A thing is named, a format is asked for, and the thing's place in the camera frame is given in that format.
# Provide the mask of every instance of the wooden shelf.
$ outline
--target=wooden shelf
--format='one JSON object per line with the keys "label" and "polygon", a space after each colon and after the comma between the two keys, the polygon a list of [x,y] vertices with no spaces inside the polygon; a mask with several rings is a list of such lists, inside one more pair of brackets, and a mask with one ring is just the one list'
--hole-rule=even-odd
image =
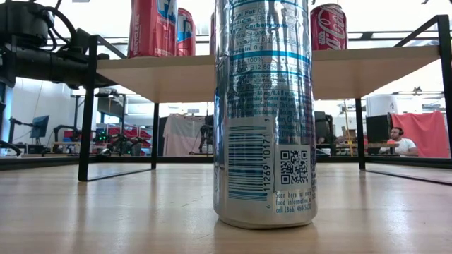
{"label": "wooden shelf", "polygon": [[[439,59],[437,46],[315,51],[315,99],[360,98]],[[212,102],[213,56],[100,60],[97,72],[153,102]]]}

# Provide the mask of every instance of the person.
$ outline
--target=person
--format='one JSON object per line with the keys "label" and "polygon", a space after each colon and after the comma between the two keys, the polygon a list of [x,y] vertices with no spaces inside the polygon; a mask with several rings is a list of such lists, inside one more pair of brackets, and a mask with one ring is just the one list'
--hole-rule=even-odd
{"label": "person", "polygon": [[[395,148],[395,153],[400,156],[418,156],[416,144],[409,138],[402,138],[403,129],[394,127],[391,129],[391,139],[388,142],[398,144]],[[383,147],[380,153],[388,153],[390,148]]]}

